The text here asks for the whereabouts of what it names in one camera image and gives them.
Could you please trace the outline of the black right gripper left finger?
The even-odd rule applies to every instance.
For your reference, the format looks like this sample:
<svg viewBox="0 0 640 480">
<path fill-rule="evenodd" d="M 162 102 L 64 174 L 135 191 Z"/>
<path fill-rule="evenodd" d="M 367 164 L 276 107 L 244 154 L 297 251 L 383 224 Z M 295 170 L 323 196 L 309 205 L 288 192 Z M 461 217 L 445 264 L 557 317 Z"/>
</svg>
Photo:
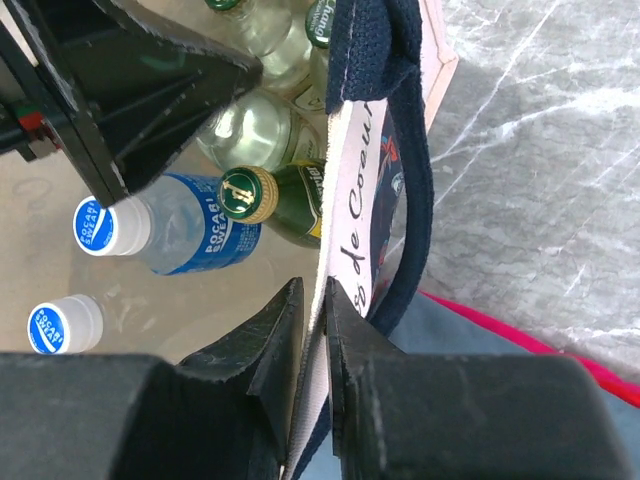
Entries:
<svg viewBox="0 0 640 480">
<path fill-rule="evenodd" d="M 304 286 L 178 364 L 5 353 L 5 479 L 275 479 L 285 460 Z"/>
</svg>

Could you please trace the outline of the cream canvas tote bag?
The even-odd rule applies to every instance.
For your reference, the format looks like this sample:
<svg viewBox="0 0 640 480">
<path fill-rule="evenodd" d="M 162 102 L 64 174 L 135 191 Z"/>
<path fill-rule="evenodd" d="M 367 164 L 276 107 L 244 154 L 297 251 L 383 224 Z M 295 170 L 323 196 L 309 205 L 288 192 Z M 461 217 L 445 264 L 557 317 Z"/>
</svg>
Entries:
<svg viewBox="0 0 640 480">
<path fill-rule="evenodd" d="M 329 37 L 321 247 L 282 477 L 296 479 L 330 426 L 332 286 L 388 335 L 429 252 L 427 132 L 457 67 L 438 1 L 340 1 Z"/>
</svg>

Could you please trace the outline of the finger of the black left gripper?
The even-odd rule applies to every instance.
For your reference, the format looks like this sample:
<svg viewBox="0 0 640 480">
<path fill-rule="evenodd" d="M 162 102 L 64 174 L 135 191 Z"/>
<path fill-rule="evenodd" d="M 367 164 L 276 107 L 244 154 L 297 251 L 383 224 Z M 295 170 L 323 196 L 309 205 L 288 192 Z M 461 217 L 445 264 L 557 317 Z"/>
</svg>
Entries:
<svg viewBox="0 0 640 480">
<path fill-rule="evenodd" d="M 14 148 L 66 154 L 114 205 L 151 185 L 261 62 L 135 1 L 18 1 Z"/>
</svg>

